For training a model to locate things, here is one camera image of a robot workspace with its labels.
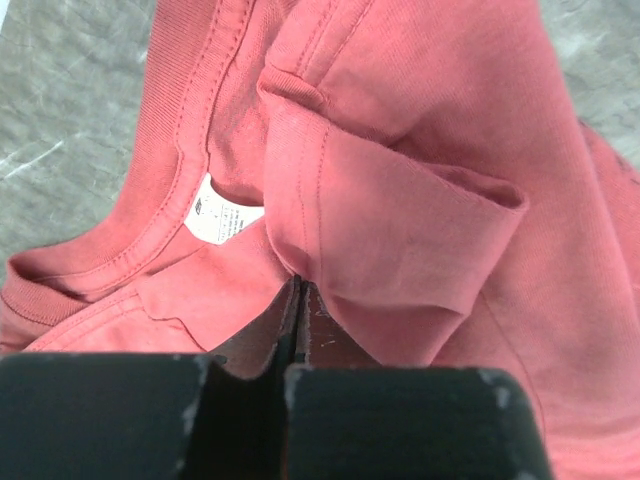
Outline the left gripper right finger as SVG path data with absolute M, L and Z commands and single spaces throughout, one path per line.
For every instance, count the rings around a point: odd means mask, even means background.
M 285 376 L 289 479 L 549 479 L 521 386 L 492 368 L 377 364 L 308 285 Z

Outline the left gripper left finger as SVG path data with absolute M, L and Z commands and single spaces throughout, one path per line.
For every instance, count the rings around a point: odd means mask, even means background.
M 5 479 L 277 479 L 300 283 L 204 354 L 1 360 Z

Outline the salmon pink t shirt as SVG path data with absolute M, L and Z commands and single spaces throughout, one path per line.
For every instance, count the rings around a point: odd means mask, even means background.
M 206 353 L 285 283 L 316 364 L 508 371 L 560 479 L 639 475 L 639 176 L 533 1 L 162 1 L 110 215 L 11 256 L 1 350 Z

